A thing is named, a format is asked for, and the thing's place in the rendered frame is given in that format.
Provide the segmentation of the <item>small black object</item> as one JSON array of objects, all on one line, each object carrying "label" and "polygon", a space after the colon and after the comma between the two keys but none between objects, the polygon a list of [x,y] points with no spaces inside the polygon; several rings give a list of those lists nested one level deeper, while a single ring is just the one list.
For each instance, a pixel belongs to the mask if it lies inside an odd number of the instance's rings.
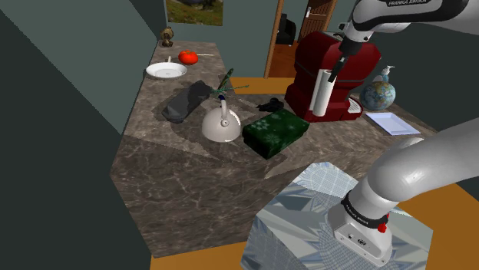
[{"label": "small black object", "polygon": [[259,111],[273,113],[283,109],[284,103],[280,101],[278,98],[272,97],[268,103],[260,104],[260,105],[257,105],[256,107],[259,109]]}]

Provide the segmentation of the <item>brown wooden door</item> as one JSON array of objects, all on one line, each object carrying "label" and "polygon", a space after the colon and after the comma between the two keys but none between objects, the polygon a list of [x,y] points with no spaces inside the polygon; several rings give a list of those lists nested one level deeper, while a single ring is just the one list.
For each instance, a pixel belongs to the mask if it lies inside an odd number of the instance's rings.
[{"label": "brown wooden door", "polygon": [[[311,32],[327,30],[332,13],[335,9],[336,2],[337,0],[308,0],[307,9],[303,16],[302,26],[299,31],[298,41],[301,41],[307,34]],[[266,67],[263,76],[265,79],[269,77],[283,5],[284,0],[278,0],[273,24],[273,33],[270,39]]]}]

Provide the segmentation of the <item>white rectangular tray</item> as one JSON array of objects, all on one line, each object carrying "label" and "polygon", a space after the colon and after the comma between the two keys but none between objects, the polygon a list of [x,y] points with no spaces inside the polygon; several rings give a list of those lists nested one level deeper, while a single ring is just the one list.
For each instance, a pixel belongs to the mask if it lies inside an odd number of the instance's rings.
[{"label": "white rectangular tray", "polygon": [[365,115],[391,136],[415,135],[421,133],[413,126],[402,120],[400,117],[390,112],[366,113]]}]

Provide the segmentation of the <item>red tomato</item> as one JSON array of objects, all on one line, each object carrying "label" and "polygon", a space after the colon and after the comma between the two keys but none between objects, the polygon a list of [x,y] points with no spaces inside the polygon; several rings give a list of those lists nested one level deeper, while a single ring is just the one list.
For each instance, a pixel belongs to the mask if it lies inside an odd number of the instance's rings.
[{"label": "red tomato", "polygon": [[181,51],[178,54],[178,59],[181,63],[186,65],[192,65],[199,61],[197,53],[189,50]]}]

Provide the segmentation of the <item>landscape wall picture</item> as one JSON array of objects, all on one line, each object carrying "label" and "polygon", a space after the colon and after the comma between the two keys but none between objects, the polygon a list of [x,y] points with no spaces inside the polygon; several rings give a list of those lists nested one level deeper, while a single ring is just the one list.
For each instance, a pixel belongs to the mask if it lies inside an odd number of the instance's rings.
[{"label": "landscape wall picture", "polygon": [[223,0],[165,0],[167,20],[191,25],[223,25]]}]

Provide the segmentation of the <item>dark grey folded cloth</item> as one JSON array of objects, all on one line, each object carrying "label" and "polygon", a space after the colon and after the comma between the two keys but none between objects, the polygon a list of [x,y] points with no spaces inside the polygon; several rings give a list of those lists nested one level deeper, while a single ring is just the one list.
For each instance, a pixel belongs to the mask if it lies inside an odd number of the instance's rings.
[{"label": "dark grey folded cloth", "polygon": [[206,99],[212,88],[202,80],[191,84],[175,96],[162,110],[162,115],[171,123],[183,123],[184,120]]}]

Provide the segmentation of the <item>blue green globe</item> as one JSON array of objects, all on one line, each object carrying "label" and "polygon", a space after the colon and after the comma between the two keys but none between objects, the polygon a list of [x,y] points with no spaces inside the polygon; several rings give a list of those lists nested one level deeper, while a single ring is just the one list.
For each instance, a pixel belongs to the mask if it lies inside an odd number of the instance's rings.
[{"label": "blue green globe", "polygon": [[367,110],[384,110],[395,100],[395,88],[387,81],[374,81],[361,91],[359,100]]}]

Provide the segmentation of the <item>white paper towel roll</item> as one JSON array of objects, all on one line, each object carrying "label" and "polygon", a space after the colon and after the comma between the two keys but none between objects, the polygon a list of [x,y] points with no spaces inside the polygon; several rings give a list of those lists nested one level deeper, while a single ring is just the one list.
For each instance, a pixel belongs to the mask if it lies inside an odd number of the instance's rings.
[{"label": "white paper towel roll", "polygon": [[309,109],[314,116],[325,116],[332,90],[335,85],[335,80],[330,82],[331,75],[331,70],[320,69],[318,72],[312,92],[311,104],[309,105]]}]

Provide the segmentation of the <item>white kettle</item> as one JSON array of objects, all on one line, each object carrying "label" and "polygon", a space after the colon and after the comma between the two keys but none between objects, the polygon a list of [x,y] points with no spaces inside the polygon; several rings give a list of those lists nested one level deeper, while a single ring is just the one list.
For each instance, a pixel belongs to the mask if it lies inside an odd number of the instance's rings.
[{"label": "white kettle", "polygon": [[241,134],[241,122],[237,114],[229,109],[226,98],[219,95],[220,106],[210,110],[202,122],[202,134],[211,141],[228,143]]}]

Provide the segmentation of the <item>green patterned pen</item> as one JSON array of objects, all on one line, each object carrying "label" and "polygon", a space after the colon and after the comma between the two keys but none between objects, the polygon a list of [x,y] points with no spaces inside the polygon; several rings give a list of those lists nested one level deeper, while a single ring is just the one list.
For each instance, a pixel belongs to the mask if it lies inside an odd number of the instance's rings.
[{"label": "green patterned pen", "polygon": [[233,68],[230,68],[228,70],[228,72],[224,75],[223,79],[221,80],[220,82],[220,85],[219,87],[217,88],[218,91],[225,91],[225,85],[228,83],[228,81],[230,80],[230,77],[232,75],[232,73],[234,72],[234,69]]}]

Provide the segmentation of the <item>white plate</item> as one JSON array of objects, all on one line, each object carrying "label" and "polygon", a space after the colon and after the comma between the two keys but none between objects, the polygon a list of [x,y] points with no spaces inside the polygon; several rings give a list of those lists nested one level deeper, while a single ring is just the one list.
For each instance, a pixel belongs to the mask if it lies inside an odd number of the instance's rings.
[{"label": "white plate", "polygon": [[174,62],[160,62],[149,65],[146,68],[146,72],[155,78],[174,79],[185,75],[187,68],[182,64]]}]

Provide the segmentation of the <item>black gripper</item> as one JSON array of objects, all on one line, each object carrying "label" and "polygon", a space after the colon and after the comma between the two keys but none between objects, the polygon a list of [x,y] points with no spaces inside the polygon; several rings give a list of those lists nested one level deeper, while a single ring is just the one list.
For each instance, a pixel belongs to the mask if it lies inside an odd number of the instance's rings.
[{"label": "black gripper", "polygon": [[363,41],[354,41],[347,36],[343,37],[341,44],[339,45],[341,56],[331,70],[331,75],[329,76],[328,82],[333,83],[335,81],[338,73],[344,68],[349,57],[356,55],[362,48],[363,44]]}]

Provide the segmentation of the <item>dark green patterned box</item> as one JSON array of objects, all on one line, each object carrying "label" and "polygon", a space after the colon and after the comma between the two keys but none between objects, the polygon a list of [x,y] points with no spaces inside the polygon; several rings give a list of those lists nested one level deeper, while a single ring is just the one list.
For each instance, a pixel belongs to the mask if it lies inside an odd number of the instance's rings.
[{"label": "dark green patterned box", "polygon": [[309,122],[286,109],[264,116],[243,128],[244,143],[266,160],[294,143],[309,129]]}]

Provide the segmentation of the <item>red coffee machine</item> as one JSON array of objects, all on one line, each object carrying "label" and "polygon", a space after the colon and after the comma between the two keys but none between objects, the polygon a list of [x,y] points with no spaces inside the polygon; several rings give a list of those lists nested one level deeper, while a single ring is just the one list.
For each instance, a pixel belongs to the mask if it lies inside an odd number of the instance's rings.
[{"label": "red coffee machine", "polygon": [[351,56],[336,77],[325,115],[317,117],[312,110],[315,102],[317,75],[320,70],[331,70],[341,55],[337,36],[323,31],[306,35],[296,49],[295,80],[287,87],[285,101],[294,113],[310,123],[356,120],[363,107],[350,92],[361,86],[381,59],[374,44],[365,43]]}]

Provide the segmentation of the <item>thin green stick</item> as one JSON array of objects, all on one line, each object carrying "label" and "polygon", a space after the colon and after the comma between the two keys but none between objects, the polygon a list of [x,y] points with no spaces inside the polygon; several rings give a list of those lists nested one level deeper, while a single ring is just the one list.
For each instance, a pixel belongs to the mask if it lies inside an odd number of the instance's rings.
[{"label": "thin green stick", "polygon": [[244,85],[244,86],[240,86],[240,87],[221,87],[221,88],[218,88],[218,89],[210,88],[210,93],[223,94],[226,91],[232,91],[232,90],[235,90],[235,89],[240,89],[240,88],[245,88],[245,87],[249,87],[249,85]]}]

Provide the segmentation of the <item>pale blue soap dispenser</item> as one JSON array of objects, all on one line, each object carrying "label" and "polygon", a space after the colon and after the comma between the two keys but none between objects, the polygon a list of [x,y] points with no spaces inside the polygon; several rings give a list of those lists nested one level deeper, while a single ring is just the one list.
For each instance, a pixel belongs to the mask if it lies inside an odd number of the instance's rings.
[{"label": "pale blue soap dispenser", "polygon": [[389,82],[389,73],[392,68],[393,66],[387,65],[385,68],[382,69],[379,75],[376,75],[374,77],[372,81],[373,82],[377,82],[377,81]]}]

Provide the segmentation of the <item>brown figure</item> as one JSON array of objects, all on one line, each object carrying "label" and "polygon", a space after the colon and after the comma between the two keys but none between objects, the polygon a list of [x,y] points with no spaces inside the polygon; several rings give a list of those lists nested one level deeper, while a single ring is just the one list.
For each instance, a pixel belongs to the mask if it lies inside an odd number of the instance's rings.
[{"label": "brown figure", "polygon": [[172,47],[173,42],[171,39],[173,38],[173,30],[170,26],[166,27],[160,32],[160,38],[161,38],[161,45],[163,47]]}]

